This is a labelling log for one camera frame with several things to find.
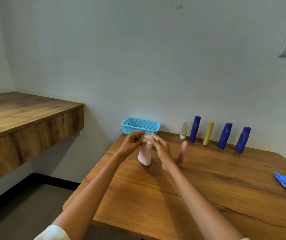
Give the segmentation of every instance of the plastic basket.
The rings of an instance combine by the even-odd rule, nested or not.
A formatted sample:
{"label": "plastic basket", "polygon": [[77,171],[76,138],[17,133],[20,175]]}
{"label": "plastic basket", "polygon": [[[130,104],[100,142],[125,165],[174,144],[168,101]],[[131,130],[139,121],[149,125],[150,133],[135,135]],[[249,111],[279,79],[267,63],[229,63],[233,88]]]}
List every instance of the plastic basket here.
{"label": "plastic basket", "polygon": [[129,117],[123,121],[121,125],[125,135],[140,131],[146,131],[146,134],[150,135],[151,133],[156,134],[159,131],[161,123],[157,121],[142,120]]}

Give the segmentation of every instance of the gray floor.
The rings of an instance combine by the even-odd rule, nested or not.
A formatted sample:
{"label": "gray floor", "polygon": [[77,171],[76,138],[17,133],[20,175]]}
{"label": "gray floor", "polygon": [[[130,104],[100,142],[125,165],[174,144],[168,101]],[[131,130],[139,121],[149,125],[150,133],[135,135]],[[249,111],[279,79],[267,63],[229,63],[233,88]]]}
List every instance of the gray floor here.
{"label": "gray floor", "polygon": [[[0,209],[0,239],[34,239],[61,213],[72,190],[51,185],[33,185]],[[91,225],[89,239],[140,240],[133,233],[110,226]]]}

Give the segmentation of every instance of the small white bottle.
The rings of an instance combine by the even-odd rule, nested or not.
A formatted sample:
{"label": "small white bottle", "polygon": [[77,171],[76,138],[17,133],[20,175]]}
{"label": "small white bottle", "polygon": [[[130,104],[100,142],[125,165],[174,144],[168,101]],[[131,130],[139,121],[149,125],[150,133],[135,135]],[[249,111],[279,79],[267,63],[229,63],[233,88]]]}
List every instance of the small white bottle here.
{"label": "small white bottle", "polygon": [[138,160],[145,166],[151,164],[151,154],[153,149],[153,142],[151,135],[143,135],[143,140],[146,140],[146,144],[141,146],[140,152],[138,153]]}

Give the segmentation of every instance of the wooden table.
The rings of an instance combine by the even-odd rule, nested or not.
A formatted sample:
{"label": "wooden table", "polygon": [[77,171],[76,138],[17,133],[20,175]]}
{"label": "wooden table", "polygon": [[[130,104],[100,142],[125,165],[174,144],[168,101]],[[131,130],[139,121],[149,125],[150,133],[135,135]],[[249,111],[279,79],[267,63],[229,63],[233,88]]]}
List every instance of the wooden table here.
{"label": "wooden table", "polygon": [[84,104],[0,94],[0,178],[84,127]]}
{"label": "wooden table", "polygon": [[[162,132],[172,155],[178,156],[183,140]],[[123,142],[122,134],[105,153],[63,209],[94,178]],[[210,141],[188,140],[184,174],[220,211],[251,240],[286,239],[286,190],[274,171],[286,175],[286,159],[273,152],[233,145],[225,150]],[[151,165],[141,164],[137,149],[117,170],[94,222],[112,225],[158,239],[203,239],[173,180],[162,169],[156,152]]]}

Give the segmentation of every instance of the white sleeve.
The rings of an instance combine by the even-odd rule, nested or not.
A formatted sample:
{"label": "white sleeve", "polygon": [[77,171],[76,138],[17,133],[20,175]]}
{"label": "white sleeve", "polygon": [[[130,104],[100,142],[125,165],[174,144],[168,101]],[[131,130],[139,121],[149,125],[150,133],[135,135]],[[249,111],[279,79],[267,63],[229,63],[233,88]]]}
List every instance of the white sleeve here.
{"label": "white sleeve", "polygon": [[50,225],[34,240],[70,240],[70,238],[61,227]]}

